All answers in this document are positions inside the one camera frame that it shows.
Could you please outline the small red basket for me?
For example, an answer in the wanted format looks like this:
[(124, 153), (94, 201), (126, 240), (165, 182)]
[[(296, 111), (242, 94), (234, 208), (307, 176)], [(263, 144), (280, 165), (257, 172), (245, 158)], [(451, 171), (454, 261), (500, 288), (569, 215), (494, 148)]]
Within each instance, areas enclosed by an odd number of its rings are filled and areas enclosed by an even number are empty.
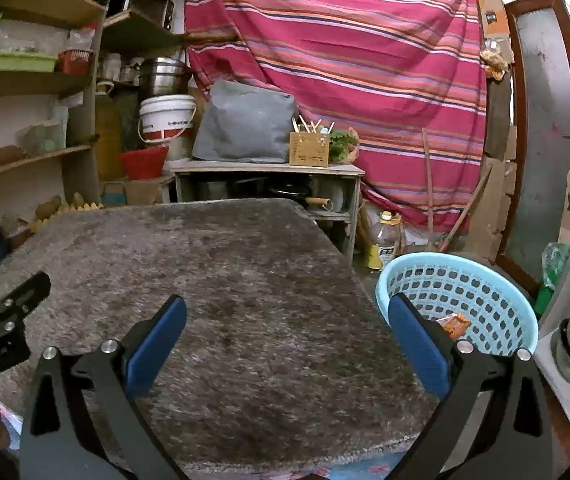
[(94, 53), (85, 49), (67, 49), (58, 54), (56, 70), (74, 76), (85, 76), (90, 70)]

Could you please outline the green plastic tray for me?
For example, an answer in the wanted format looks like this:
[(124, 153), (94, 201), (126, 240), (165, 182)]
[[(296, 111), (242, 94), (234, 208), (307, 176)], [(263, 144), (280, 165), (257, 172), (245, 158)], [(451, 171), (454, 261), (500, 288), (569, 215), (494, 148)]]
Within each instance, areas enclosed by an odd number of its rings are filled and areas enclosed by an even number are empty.
[(0, 51), (0, 72), (53, 73), (56, 56), (40, 52)]

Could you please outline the wooden shelf unit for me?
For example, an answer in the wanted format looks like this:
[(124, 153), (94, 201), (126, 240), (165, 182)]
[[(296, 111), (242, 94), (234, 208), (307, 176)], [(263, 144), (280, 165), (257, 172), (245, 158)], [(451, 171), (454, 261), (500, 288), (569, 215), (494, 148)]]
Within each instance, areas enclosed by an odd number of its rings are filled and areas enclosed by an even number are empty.
[(135, 0), (0, 0), (0, 51), (94, 53), (85, 76), (0, 72), (0, 220), (30, 220), (52, 198), (96, 203), (95, 94), (108, 55), (153, 58), (181, 47), (170, 15)]

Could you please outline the wooden framed door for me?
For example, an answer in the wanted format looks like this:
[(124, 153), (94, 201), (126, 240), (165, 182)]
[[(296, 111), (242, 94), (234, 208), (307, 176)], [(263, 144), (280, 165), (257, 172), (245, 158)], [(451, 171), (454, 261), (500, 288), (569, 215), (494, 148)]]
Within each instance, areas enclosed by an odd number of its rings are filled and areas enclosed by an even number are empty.
[(565, 0), (506, 6), (514, 52), (516, 182), (498, 265), (529, 295), (558, 238), (570, 170), (570, 14)]

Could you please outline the steel stock pot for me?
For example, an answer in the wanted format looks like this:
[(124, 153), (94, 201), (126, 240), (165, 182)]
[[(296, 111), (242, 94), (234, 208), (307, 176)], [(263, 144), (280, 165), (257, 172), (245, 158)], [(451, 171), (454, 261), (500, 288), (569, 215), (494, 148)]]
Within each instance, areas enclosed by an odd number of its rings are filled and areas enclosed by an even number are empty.
[(174, 58), (148, 58), (140, 66), (140, 85), (148, 98), (185, 94), (193, 73)]

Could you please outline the grey shaggy table rug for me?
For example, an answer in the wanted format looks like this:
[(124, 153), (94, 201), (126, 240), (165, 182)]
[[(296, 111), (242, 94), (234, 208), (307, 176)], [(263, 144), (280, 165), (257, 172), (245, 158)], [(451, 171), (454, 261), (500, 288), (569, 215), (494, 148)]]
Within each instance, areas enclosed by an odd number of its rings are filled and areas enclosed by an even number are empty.
[(185, 330), (138, 405), (200, 474), (286, 474), (408, 448), (436, 408), (345, 257), (289, 200), (69, 212), (0, 266), (36, 272), (33, 353), (122, 338), (171, 295)]

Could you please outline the orange snack packet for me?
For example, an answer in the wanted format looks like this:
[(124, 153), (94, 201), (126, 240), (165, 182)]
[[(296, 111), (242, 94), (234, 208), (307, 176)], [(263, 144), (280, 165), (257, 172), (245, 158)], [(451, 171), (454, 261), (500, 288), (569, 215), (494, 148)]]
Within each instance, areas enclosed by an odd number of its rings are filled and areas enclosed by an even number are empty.
[(471, 327), (472, 322), (460, 313), (450, 313), (438, 318), (437, 324), (448, 334), (452, 340), (461, 339)]

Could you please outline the white side table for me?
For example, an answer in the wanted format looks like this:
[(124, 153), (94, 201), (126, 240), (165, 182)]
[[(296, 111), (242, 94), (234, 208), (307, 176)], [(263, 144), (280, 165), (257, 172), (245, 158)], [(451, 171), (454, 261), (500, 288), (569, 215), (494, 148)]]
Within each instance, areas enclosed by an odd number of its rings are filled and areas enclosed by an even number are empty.
[(360, 186), (364, 171), (355, 165), (325, 167), (168, 160), (178, 200), (283, 198), (302, 206), (347, 260), (353, 259)]

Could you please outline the light blue plastic basket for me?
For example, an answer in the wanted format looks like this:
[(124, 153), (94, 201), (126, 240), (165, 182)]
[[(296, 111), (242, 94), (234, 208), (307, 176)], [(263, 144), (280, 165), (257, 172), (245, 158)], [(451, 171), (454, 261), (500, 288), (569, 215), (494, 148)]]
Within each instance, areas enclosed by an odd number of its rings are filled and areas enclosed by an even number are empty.
[(384, 266), (375, 287), (382, 315), (402, 292), (430, 321), (463, 315), (471, 325), (463, 337), (495, 356), (537, 349), (539, 330), (527, 298), (507, 278), (470, 259), (440, 252), (413, 252)]

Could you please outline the red plastic basin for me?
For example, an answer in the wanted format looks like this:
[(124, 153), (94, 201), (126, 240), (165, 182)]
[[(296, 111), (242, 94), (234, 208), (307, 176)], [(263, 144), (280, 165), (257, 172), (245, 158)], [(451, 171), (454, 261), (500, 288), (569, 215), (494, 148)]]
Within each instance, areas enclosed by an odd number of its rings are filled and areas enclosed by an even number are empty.
[(120, 164), (130, 180), (153, 180), (163, 174), (168, 154), (166, 145), (143, 150), (128, 151), (119, 155)]

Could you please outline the yellow label oil bottle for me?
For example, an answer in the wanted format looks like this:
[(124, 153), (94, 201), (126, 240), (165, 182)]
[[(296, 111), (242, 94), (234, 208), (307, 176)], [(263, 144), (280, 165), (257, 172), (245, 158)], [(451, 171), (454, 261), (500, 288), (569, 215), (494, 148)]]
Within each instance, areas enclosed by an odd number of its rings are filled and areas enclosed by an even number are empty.
[(399, 214), (382, 211), (377, 221), (370, 226), (367, 240), (366, 267), (371, 271), (381, 271), (402, 252), (404, 234)]

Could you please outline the green leafy vegetable bag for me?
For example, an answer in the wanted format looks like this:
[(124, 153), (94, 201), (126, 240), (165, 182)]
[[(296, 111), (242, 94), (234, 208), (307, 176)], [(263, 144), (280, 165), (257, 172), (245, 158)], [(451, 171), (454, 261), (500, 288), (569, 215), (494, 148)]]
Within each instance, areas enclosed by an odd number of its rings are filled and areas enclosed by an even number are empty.
[(359, 156), (360, 139), (354, 128), (337, 129), (329, 135), (328, 160), (331, 165), (351, 165)]

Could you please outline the red striped hanging cloth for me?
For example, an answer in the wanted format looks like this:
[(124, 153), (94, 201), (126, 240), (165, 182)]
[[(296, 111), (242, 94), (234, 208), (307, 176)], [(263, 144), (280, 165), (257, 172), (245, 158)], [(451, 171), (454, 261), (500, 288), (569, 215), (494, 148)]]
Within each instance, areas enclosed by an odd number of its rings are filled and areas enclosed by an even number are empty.
[(185, 0), (198, 87), (290, 94), (360, 138), (365, 196), (445, 232), (482, 169), (486, 72), (477, 0)]

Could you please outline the yellow egg tray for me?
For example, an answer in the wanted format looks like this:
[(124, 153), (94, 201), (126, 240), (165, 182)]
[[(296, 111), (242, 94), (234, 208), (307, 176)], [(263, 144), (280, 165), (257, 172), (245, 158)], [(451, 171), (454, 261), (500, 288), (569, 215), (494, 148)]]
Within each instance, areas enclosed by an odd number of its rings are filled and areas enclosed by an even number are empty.
[(63, 216), (64, 214), (72, 214), (72, 212), (101, 210), (102, 208), (104, 208), (102, 204), (95, 203), (84, 204), (82, 206), (60, 205), (58, 207), (53, 203), (46, 203), (36, 208), (35, 218), (29, 224), (29, 229), (32, 234), (35, 234), (53, 218)]

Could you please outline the amber oil jug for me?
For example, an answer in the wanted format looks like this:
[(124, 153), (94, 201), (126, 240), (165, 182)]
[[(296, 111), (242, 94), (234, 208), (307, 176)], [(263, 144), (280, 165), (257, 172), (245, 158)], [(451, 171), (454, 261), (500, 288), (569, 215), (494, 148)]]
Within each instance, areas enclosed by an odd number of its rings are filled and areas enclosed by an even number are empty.
[(122, 152), (122, 122), (116, 104), (110, 98), (114, 90), (111, 81), (99, 81), (95, 94), (96, 157), (99, 180), (114, 181), (123, 177), (120, 162)]

